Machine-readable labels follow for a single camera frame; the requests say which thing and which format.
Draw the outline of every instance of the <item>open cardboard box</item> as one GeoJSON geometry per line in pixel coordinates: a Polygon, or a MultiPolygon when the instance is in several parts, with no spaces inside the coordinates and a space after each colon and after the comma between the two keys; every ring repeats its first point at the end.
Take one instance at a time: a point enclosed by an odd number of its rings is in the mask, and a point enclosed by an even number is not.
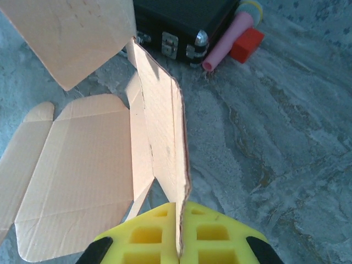
{"type": "Polygon", "coordinates": [[[2,12],[65,90],[127,46],[137,73],[129,109],[114,95],[32,109],[0,160],[0,243],[14,223],[31,262],[83,251],[135,217],[157,179],[182,213],[190,192],[184,104],[177,82],[135,41],[132,0],[0,0],[2,12]]]}

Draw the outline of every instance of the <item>cardboard box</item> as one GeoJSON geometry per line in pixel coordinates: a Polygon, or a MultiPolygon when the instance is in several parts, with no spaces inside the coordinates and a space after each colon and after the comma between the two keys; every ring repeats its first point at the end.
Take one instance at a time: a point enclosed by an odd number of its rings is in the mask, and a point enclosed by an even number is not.
{"type": "Polygon", "coordinates": [[[177,82],[136,41],[132,0],[0,0],[9,18],[65,90],[125,45],[137,73],[129,109],[114,95],[81,98],[53,121],[54,106],[32,109],[0,160],[0,243],[14,223],[20,256],[31,262],[83,251],[135,217],[155,179],[183,206],[191,189],[184,104],[177,82]]]}

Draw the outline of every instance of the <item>black rubber part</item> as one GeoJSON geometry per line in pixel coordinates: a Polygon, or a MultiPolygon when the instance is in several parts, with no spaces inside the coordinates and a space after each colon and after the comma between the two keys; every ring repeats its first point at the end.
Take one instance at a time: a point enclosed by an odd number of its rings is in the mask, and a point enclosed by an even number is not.
{"type": "Polygon", "coordinates": [[[260,264],[284,264],[275,250],[265,241],[249,236],[246,238],[260,264]]]}
{"type": "Polygon", "coordinates": [[[113,239],[108,236],[94,241],[83,252],[76,264],[100,264],[112,243],[113,239]]]}

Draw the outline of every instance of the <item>cardboard sheet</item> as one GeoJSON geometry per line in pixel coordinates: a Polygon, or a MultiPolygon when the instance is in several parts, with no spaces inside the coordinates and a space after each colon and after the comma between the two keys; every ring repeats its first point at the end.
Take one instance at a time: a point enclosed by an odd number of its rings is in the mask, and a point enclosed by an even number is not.
{"type": "Polygon", "coordinates": [[[135,43],[132,0],[0,0],[0,8],[52,76],[69,90],[125,45],[137,73],[130,109],[114,95],[81,98],[52,122],[43,103],[0,160],[0,243],[15,223],[19,254],[37,262],[83,251],[140,211],[155,179],[183,206],[191,189],[184,105],[177,82],[135,43]]]}
{"type": "Polygon", "coordinates": [[[64,90],[135,36],[132,0],[0,0],[0,9],[64,90]]]}

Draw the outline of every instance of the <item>yellow foam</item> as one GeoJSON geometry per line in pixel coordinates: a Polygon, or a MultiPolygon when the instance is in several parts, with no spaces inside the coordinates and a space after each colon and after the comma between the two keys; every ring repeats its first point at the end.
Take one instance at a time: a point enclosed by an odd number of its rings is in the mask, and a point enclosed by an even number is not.
{"type": "Polygon", "coordinates": [[[165,203],[141,214],[96,238],[113,239],[101,264],[259,264],[246,238],[252,236],[267,242],[260,232],[188,202],[184,253],[178,260],[175,229],[175,203],[165,203]]]}

